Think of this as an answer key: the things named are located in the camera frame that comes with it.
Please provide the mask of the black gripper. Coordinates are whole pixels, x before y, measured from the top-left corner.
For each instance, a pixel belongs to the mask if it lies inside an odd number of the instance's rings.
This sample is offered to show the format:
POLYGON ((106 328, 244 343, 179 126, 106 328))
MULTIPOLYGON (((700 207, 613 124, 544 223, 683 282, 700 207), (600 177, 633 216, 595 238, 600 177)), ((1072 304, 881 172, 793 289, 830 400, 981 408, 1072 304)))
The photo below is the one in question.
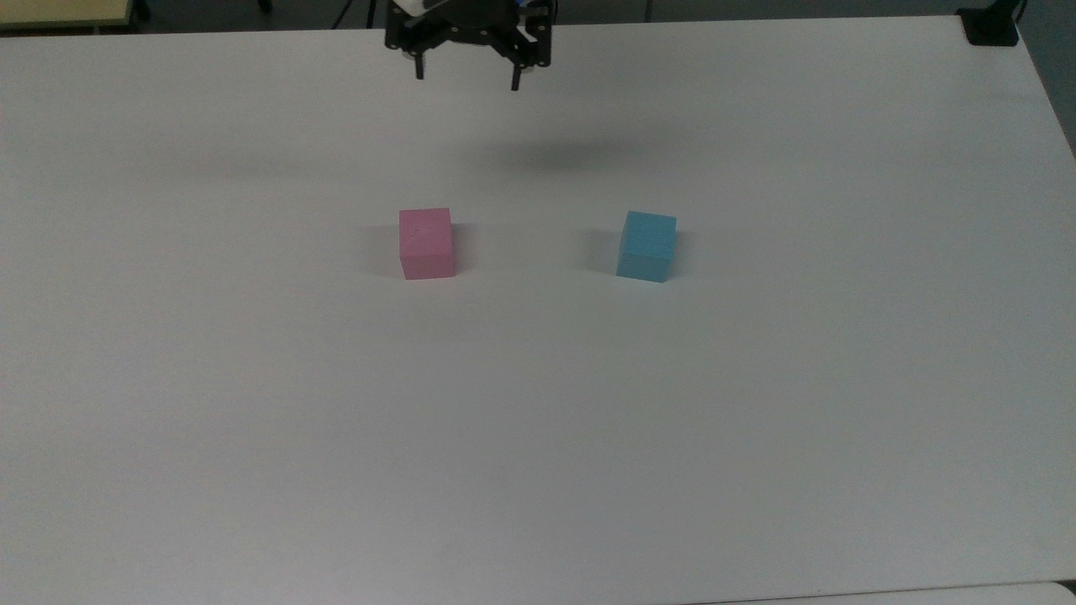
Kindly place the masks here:
POLYGON ((552 64, 555 1, 388 1, 384 45, 425 79, 425 55, 443 43, 485 46, 514 65, 510 89, 527 69, 552 64))

